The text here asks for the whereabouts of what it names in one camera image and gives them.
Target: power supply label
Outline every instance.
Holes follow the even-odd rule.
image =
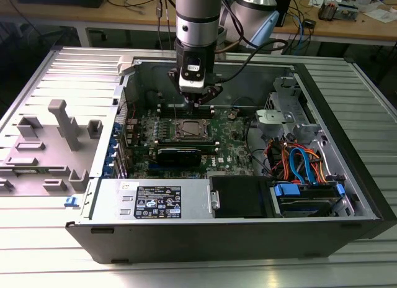
[[[138,187],[135,218],[181,218],[181,187]]]

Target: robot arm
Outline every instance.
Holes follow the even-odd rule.
[[[222,91],[213,85],[220,11],[221,0],[176,0],[177,67],[169,76],[179,93],[196,107]]]
[[[215,84],[216,77],[213,74],[216,40],[220,32],[221,2],[222,0],[176,0],[177,66],[169,72],[169,77],[191,107],[205,104],[223,90]],[[275,0],[238,0],[234,4],[237,16],[245,19],[246,26],[252,25],[248,34],[255,45],[267,40],[273,31],[279,15],[275,11],[276,5]],[[222,15],[222,20],[226,22],[223,21],[221,25],[226,25],[230,31],[235,32],[231,28],[229,14]]]

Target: green circuit board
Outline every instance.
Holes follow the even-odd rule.
[[[188,130],[178,129],[175,119],[158,119],[155,111],[147,110],[138,114],[130,148],[133,154],[131,178],[192,178],[204,179],[214,175],[252,175],[252,160],[244,146],[244,118],[231,120],[230,109],[220,109],[211,119],[184,120]],[[200,137],[203,141],[216,142],[214,145],[172,145],[172,148],[195,148],[203,151],[199,166],[190,168],[156,166],[156,152],[159,150],[158,138],[173,142],[176,130],[187,141]]]

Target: gray plastic bracket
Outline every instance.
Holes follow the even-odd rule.
[[[65,136],[66,142],[68,143],[71,151],[79,150],[79,140],[77,139],[76,129],[65,111],[66,102],[65,100],[51,100],[48,105],[48,111],[50,111],[58,121],[60,125],[60,132]]]
[[[19,142],[15,146],[17,151],[40,151],[45,149],[43,142]]]
[[[68,176],[70,174],[70,169],[67,166],[64,166],[61,169],[49,169],[48,172],[52,176]]]
[[[62,179],[44,179],[43,187],[47,191],[66,191],[68,189]]]
[[[25,138],[37,138],[37,134],[34,131],[35,128],[42,128],[43,126],[38,121],[36,116],[23,116],[17,128],[20,134]]]
[[[89,181],[89,173],[87,170],[83,171],[83,176],[80,179],[76,170],[72,170],[69,177],[69,182],[75,191],[85,192]]]
[[[74,130],[74,133],[76,134],[76,136],[79,136],[80,133],[80,128],[79,125],[77,124],[77,121],[74,117],[68,117],[70,119],[70,124],[72,126],[72,129]],[[60,133],[61,137],[64,138],[65,136],[63,135],[63,131],[61,129],[61,127],[57,127],[58,132]]]
[[[5,162],[6,165],[13,165],[13,166],[36,166],[38,161],[36,158],[16,158],[10,157]]]
[[[99,139],[102,133],[102,121],[100,120],[90,120],[88,122],[87,131],[90,139]]]
[[[0,192],[11,192],[14,186],[7,179],[0,179]]]
[[[17,176],[17,174],[12,169],[1,169],[0,177],[6,177],[6,176]]]

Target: wooden desk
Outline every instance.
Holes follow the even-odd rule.
[[[18,9],[28,17],[33,24],[72,26],[78,31],[82,46],[90,46],[88,28],[125,29],[125,30],[156,30],[156,1],[145,4],[145,14],[140,15],[124,7],[113,6],[107,2],[98,9],[74,6],[47,6],[38,4],[19,4],[13,0]],[[131,0],[139,3],[148,0]],[[318,19],[317,7],[307,6],[309,0],[297,0],[299,9],[306,13],[305,17],[317,22],[313,41],[357,43],[364,45],[394,45],[397,41],[397,20],[387,24],[381,23],[363,14],[359,14],[357,22],[334,20],[326,22]],[[122,0],[112,0],[122,4]],[[386,0],[388,4],[397,0]],[[169,6],[171,30],[175,31],[176,14]],[[14,10],[8,0],[0,0],[0,21],[25,23],[25,20]],[[165,16],[161,21],[161,30],[167,31]],[[291,16],[287,16],[283,27],[276,27],[273,38],[291,39],[297,32],[297,27]]]
[[[111,0],[115,4],[123,4],[122,0]],[[149,0],[131,0],[130,3],[141,3]],[[33,24],[75,27],[78,31],[81,45],[90,47],[88,28],[92,29],[124,29],[124,30],[157,30],[156,5],[157,1],[145,4],[142,10],[145,14],[130,11],[125,7],[113,6],[106,1],[100,8],[86,8],[78,6],[53,6],[44,4],[19,4],[12,0],[18,10]],[[175,32],[176,12],[169,5],[171,31]],[[0,22],[26,23],[8,0],[0,0]],[[161,30],[167,31],[167,21],[161,20]]]
[[[394,45],[397,41],[397,20],[389,23],[382,23],[369,16],[360,13],[357,21],[334,20],[324,21],[318,19],[317,7],[308,6],[309,0],[297,0],[299,10],[305,14],[305,18],[317,22],[314,28],[312,39],[319,42],[338,42],[338,43],[362,43],[370,45],[370,42],[381,43],[382,45]],[[397,4],[397,0],[385,0],[387,4]],[[382,9],[389,10],[391,6],[383,6]],[[276,27],[275,34],[293,34],[297,32],[297,27],[293,23],[293,18],[287,16],[283,27]]]

